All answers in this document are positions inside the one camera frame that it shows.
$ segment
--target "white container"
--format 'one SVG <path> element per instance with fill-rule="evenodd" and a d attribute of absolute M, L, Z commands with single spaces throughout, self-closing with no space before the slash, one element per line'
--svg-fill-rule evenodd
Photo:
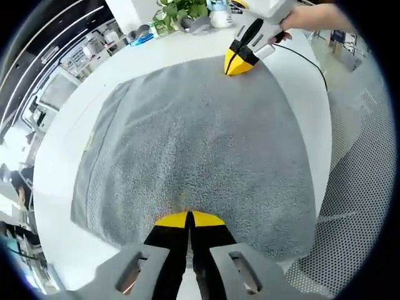
<path fill-rule="evenodd" d="M 207 0 L 207 7 L 210 12 L 211 25 L 215 28 L 227 28 L 233 24 L 231 7 L 226 0 Z"/>
<path fill-rule="evenodd" d="M 104 39 L 108 44 L 116 43 L 119 41 L 118 34 L 114 30 L 107 29 L 104 33 Z"/>

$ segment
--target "office desk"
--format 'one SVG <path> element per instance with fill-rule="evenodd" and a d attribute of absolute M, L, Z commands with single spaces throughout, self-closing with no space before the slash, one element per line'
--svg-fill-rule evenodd
<path fill-rule="evenodd" d="M 315 62 L 302 31 L 282 45 Z M 71 95 L 51 124 L 36 155 L 35 213 L 42 248 L 67 289 L 77 289 L 96 267 L 118 252 L 70 220 L 78 166 L 103 102 L 121 82 L 192 59 L 223 55 L 232 29 L 191 36 L 181 32 L 137 47 L 125 47 L 99 66 Z M 331 163 L 331 116 L 319 71 L 287 49 L 264 60 L 281 85 L 299 123 L 309 157 L 319 212 Z"/>

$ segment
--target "potted plant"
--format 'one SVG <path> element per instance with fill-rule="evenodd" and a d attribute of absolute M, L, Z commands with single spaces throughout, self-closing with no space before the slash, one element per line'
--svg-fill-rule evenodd
<path fill-rule="evenodd" d="M 154 26 L 159 34 L 176 30 L 175 22 L 183 18 L 196 19 L 207 16 L 206 0 L 159 0 L 160 9 L 153 17 Z"/>

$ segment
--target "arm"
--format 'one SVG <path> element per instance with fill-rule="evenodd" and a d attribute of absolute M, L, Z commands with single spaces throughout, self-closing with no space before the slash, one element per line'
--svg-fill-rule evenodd
<path fill-rule="evenodd" d="M 284 31 L 291 28 L 310 31 L 324 29 L 355 31 L 348 18 L 334 4 L 296 6 L 290 15 L 282 21 L 282 28 Z"/>
<path fill-rule="evenodd" d="M 18 198 L 22 205 L 25 205 L 25 190 L 23 186 L 20 186 L 18 189 Z"/>

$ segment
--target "black cable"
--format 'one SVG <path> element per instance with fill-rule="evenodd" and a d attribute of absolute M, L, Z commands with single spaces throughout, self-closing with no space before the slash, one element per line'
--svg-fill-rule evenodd
<path fill-rule="evenodd" d="M 304 56 L 304 55 L 298 53 L 297 51 L 295 51 L 295 50 L 293 50 L 293 49 L 290 49 L 290 48 L 288 48 L 288 47 L 285 47 L 285 46 L 282 46 L 282 45 L 279 45 L 279 44 L 274 44 L 274 46 L 278 46 L 278 47 L 280 47 L 280 48 L 283 48 L 283 49 L 292 51 L 293 53 L 296 53 L 298 56 L 301 56 L 301 57 L 304 58 L 306 61 L 308 61 L 310 64 L 312 64 L 315 68 L 317 68 L 318 71 L 321 73 L 322 78 L 324 79 L 324 84 L 325 84 L 326 91 L 328 91 L 328 84 L 326 83 L 326 79 L 325 79 L 324 73 L 321 71 L 321 69 L 319 68 L 319 66 L 317 66 L 317 65 L 314 64 L 312 61 L 310 61 L 306 56 Z"/>
<path fill-rule="evenodd" d="M 23 258 L 29 258 L 29 259 L 33 259 L 33 260 L 35 260 L 35 261 L 40 261 L 40 259 L 37 258 L 37 257 L 33 257 L 33 256 L 28 256 L 28 255 L 22 254 L 21 252 L 17 252 L 17 251 L 12 250 L 11 248 L 8 248 L 8 247 L 7 247 L 7 249 L 8 249 L 9 251 L 13 252 L 13 253 L 18 254 L 19 256 L 22 256 Z"/>

